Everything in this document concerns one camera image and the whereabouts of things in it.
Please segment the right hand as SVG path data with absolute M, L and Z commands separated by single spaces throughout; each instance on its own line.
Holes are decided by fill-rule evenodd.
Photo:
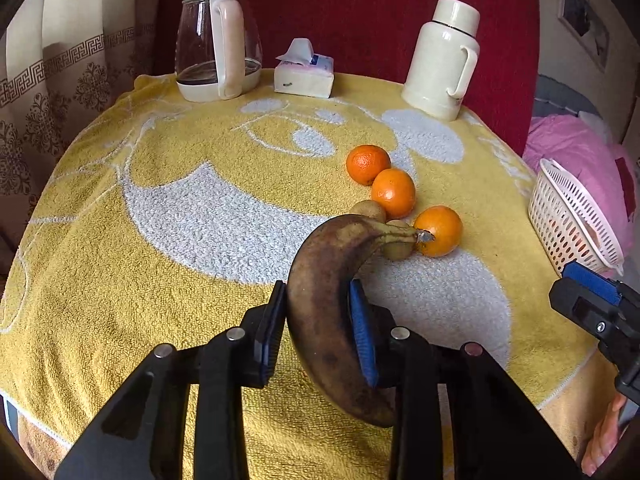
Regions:
M 582 456 L 582 472 L 587 476 L 592 476 L 596 472 L 620 440 L 618 416 L 626 403 L 626 396 L 616 392 L 613 400 L 608 404 L 605 416 L 597 423 L 585 454 Z

